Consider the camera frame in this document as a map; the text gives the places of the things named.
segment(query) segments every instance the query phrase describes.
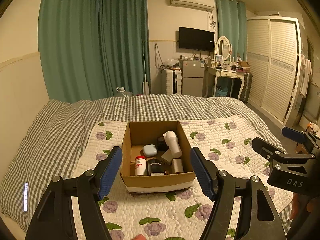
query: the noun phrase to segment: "wardrobe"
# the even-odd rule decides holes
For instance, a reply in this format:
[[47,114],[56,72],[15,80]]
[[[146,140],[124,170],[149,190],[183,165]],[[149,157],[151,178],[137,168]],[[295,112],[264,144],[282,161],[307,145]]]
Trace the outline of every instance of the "wardrobe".
[[282,128],[296,114],[301,85],[299,22],[289,17],[249,18],[247,37],[253,75],[248,103]]

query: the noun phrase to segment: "curtain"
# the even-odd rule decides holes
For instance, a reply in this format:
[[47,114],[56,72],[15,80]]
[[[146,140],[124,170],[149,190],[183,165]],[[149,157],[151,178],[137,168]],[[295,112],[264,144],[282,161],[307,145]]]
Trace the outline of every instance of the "curtain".
[[50,99],[142,93],[150,80],[146,0],[41,0],[38,50]]
[[96,0],[41,0],[38,49],[50,99],[108,96],[98,27]]
[[226,36],[232,45],[232,57],[247,58],[247,17],[245,4],[236,0],[216,0],[219,37]]
[[108,95],[112,96],[116,87],[141,94],[144,74],[150,82],[147,0],[98,1],[101,59]]

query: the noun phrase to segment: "gingham bedspread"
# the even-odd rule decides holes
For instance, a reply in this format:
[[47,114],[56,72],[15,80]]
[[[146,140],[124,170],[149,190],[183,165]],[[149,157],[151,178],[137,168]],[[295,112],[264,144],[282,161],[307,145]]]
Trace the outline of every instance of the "gingham bedspread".
[[[2,213],[26,232],[50,180],[56,175],[70,178],[98,121],[211,120],[235,114],[245,118],[261,138],[282,148],[263,120],[233,98],[148,95],[81,100],[74,104],[50,100],[28,129],[2,181]],[[25,182],[28,182],[27,212],[23,211]],[[280,214],[285,231],[289,229],[290,210],[287,206]]]

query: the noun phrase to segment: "oval mirror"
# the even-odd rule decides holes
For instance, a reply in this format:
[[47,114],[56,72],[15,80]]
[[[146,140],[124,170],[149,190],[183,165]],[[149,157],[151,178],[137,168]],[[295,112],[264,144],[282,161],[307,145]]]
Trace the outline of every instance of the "oval mirror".
[[222,55],[222,60],[227,60],[230,56],[231,46],[226,36],[221,36],[217,41],[216,55]]

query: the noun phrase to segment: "vanity table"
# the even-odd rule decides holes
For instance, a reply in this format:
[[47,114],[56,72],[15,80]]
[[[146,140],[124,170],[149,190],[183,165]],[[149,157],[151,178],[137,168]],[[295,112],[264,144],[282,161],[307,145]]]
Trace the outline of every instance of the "vanity table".
[[[232,54],[232,46],[227,39],[226,36],[221,36],[217,41],[217,46],[215,47],[214,51],[214,58],[216,55],[219,55],[222,61],[226,61],[230,57],[231,62],[231,54]],[[216,96],[216,89],[217,89],[217,81],[218,77],[229,77],[232,78],[232,84],[231,84],[231,91],[230,96],[232,95],[233,91],[233,85],[234,85],[234,79],[238,78],[241,79],[241,88],[238,95],[238,100],[240,100],[241,92],[244,87],[244,72],[237,72],[234,70],[225,70],[225,69],[217,69],[215,68],[216,63],[212,64],[212,61],[210,60],[209,63],[206,65],[205,71],[206,73],[206,94],[204,97],[208,96],[209,93],[209,75],[214,75],[214,84],[213,84],[213,97]]]
[[234,79],[235,78],[239,78],[241,79],[241,87],[240,87],[240,91],[239,91],[239,95],[238,95],[238,100],[240,100],[240,95],[241,95],[241,92],[242,92],[242,89],[244,87],[244,72],[237,72],[237,71],[234,71],[234,70],[225,70],[225,69],[216,69],[214,67],[211,67],[211,66],[207,66],[206,67],[206,71],[208,72],[207,73],[207,77],[206,77],[206,93],[205,93],[205,96],[204,97],[207,97],[208,96],[208,93],[209,93],[209,74],[215,76],[215,79],[214,79],[214,84],[213,84],[213,97],[215,97],[216,95],[216,89],[217,89],[217,81],[218,81],[218,77],[229,77],[229,78],[232,78],[232,84],[231,84],[231,91],[230,91],[230,96],[232,95],[232,90],[233,90],[233,84],[234,84]]

